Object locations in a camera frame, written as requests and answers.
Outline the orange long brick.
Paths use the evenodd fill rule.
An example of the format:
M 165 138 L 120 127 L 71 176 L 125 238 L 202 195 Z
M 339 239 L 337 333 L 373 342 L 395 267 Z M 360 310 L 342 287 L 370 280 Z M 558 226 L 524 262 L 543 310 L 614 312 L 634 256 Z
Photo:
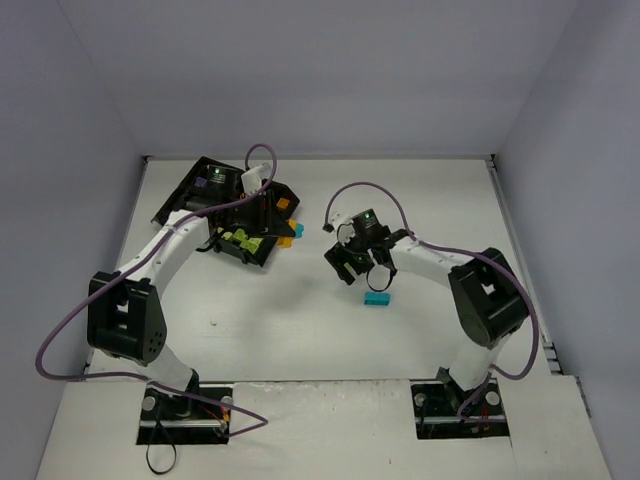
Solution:
M 295 220 L 290 219 L 288 221 L 288 225 L 293 229 L 293 231 L 296 231 L 297 223 Z M 294 239 L 295 237 L 279 237 L 277 239 L 276 246 L 282 249 L 290 248 Z

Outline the lime green small brick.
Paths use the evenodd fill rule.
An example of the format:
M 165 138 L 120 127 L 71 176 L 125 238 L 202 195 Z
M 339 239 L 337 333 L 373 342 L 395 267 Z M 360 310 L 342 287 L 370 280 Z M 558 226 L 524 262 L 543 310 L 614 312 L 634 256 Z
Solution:
M 237 229 L 234 232 L 232 238 L 233 238 L 234 241 L 242 243 L 243 241 L 248 239 L 248 235 L 246 234 L 246 232 L 243 229 Z

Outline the transparent orange square brick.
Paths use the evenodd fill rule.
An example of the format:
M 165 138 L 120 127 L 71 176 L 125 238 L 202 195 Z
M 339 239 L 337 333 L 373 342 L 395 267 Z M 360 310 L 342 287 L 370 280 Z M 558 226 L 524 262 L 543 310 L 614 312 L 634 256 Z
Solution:
M 290 204 L 290 200 L 286 198 L 280 198 L 277 202 L 277 208 L 280 210 L 285 210 L 288 208 Z

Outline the teal short brick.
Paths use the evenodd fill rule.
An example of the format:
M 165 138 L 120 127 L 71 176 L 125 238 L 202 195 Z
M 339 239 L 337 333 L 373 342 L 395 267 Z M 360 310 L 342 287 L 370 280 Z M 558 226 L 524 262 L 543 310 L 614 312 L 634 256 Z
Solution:
M 294 237 L 301 238 L 303 236 L 304 230 L 305 230 L 305 227 L 303 224 L 297 224 L 294 228 L 294 232 L 295 232 Z

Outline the lime green curved brick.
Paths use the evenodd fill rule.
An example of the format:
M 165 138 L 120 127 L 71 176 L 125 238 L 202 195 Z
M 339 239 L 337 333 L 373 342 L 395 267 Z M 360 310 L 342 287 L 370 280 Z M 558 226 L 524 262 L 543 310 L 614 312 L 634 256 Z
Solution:
M 241 247 L 252 254 L 255 254 L 260 249 L 263 241 L 264 239 L 260 237 L 246 237 L 243 240 Z

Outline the teal long brick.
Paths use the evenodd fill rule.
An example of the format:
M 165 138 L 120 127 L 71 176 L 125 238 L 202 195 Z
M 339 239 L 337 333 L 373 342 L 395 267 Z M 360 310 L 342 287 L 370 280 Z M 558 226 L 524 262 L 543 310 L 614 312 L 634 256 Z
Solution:
M 363 304 L 366 306 L 388 307 L 391 303 L 391 295 L 386 292 L 366 292 Z

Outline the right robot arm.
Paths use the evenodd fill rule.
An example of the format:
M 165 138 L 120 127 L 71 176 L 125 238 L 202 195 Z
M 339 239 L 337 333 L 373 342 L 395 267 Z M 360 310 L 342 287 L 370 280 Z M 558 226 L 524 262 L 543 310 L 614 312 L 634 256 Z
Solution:
M 529 316 L 523 295 L 509 279 L 513 271 L 495 248 L 482 253 L 490 263 L 426 248 L 407 230 L 381 224 L 372 209 L 355 216 L 335 213 L 323 229 L 336 235 L 324 258 L 348 285 L 382 266 L 390 278 L 410 273 L 451 292 L 465 341 L 451 365 L 439 370 L 438 380 L 457 393 L 469 393 L 485 381 L 507 339 Z

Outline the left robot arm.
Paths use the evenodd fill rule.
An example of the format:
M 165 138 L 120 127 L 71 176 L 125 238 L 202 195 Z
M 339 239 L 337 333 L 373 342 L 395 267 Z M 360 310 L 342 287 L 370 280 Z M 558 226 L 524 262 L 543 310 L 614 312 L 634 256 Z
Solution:
M 91 279 L 97 298 L 88 307 L 89 345 L 152 381 L 198 393 L 197 372 L 167 344 L 161 299 L 197 251 L 262 266 L 279 240 L 295 238 L 291 217 L 300 200 L 288 186 L 269 183 L 270 173 L 267 164 L 246 171 L 214 162 L 195 167 L 156 214 L 161 228 L 153 239 L 115 272 Z

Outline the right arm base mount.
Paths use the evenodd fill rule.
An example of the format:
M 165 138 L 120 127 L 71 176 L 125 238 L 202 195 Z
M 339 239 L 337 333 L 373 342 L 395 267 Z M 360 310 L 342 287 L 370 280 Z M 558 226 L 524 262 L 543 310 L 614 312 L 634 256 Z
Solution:
M 458 404 L 452 402 L 441 383 L 412 383 L 411 400 L 418 440 L 460 440 L 507 438 L 510 430 L 498 384 L 492 380 L 480 397 L 457 413 Z

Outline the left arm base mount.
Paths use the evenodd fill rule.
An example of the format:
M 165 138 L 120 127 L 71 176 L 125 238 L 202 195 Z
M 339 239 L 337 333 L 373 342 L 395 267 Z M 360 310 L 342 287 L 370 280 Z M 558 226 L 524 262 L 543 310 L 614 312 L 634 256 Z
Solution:
M 145 389 L 137 445 L 226 445 L 231 413 L 218 405 Z

